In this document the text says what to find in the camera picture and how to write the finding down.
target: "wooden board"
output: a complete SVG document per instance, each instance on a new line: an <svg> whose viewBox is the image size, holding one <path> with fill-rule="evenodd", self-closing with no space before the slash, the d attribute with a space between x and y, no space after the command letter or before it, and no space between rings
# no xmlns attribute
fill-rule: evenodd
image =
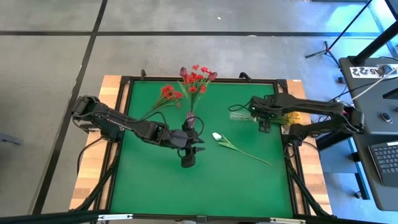
<svg viewBox="0 0 398 224"><path fill-rule="evenodd" d="M101 90L99 92L99 100L109 107L114 108L116 104L116 98L119 92L121 76L106 75L103 79ZM303 83L301 80L288 80L289 93L297 98L305 98ZM124 105L126 104L127 92L123 93L120 112L124 111ZM302 113L302 123L310 124L311 119L309 114ZM91 143L100 136L99 132L90 133L88 135L87 144ZM310 142L316 145L314 138L306 138L306 142ZM84 199L90 194L95 185L98 183L100 178L100 172L102 163L104 160L106 142L100 141L94 146L87 149L81 160L80 171L76 180L75 190L73 192L72 201L70 203L70 209L79 206ZM114 154L116 145L112 145L113 151L111 152L111 158ZM305 185L315 198L315 200L322 206L322 208L331 214L331 207L329 203L328 193L326 191L325 180L323 178L322 167L318 151L312 146L303 144L299 148L301 162L303 167L303 173L305 178ZM103 195L100 203L100 208L105 208L105 201L108 195L109 183L104 186ZM299 188L295 185L295 192L297 198L298 212L304 214L304 208L302 204L302 196Z"/></svg>

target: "keyboard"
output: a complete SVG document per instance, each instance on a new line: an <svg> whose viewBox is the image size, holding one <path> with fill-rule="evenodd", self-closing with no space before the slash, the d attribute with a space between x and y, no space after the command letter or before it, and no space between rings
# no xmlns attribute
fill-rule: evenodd
<svg viewBox="0 0 398 224"><path fill-rule="evenodd" d="M369 146L383 185L398 187L398 141Z"/></svg>

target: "tripod stand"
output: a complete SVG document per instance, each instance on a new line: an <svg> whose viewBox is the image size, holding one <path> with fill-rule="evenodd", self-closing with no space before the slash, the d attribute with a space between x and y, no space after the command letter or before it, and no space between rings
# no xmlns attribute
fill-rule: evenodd
<svg viewBox="0 0 398 224"><path fill-rule="evenodd" d="M310 58L316 55L320 55L320 54L324 54L324 55L328 55L330 56L337 64L338 68L340 68L340 64L338 63L336 57L332 54L331 52L331 48L337 43L337 41L344 35L344 33L348 30L348 28L354 23L354 21L362 14L362 12L367 8L367 6L372 2L372 0L369 0L365 6L360 10L360 12L354 17L354 19L350 22L350 24L348 24L348 26L342 31L342 33L336 38L335 41L333 41L333 43L331 43L330 47L328 46L328 42L325 41L325 50L321 50L319 52L310 54L305 56L305 58Z"/></svg>

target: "green table surface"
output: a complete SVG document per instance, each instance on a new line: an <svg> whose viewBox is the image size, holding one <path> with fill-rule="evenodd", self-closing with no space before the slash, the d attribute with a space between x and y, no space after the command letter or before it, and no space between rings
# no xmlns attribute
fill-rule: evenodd
<svg viewBox="0 0 398 224"><path fill-rule="evenodd" d="M179 89L174 82L135 81L129 116L144 115L165 84ZM229 118L229 106L268 94L274 94L272 85L211 83L195 109L205 122L200 136L205 143L197 145L206 150L196 154L196 165L188 169L180 166L176 150L144 143L126 131L111 212L291 218L280 128L274 125L271 133L264 134L255 122ZM162 110L170 129L181 128L187 111L186 99L181 108ZM162 121L160 117L150 120ZM200 122L195 128L200 130ZM213 132L273 166L220 146Z"/></svg>

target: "white flower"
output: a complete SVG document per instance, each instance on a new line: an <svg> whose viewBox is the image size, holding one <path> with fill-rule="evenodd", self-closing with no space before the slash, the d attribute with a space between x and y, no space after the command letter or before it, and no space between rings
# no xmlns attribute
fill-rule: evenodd
<svg viewBox="0 0 398 224"><path fill-rule="evenodd" d="M216 141L219 141L219 140L221 140L221 136L218 134L218 133L213 133L213 138L216 140Z"/></svg>

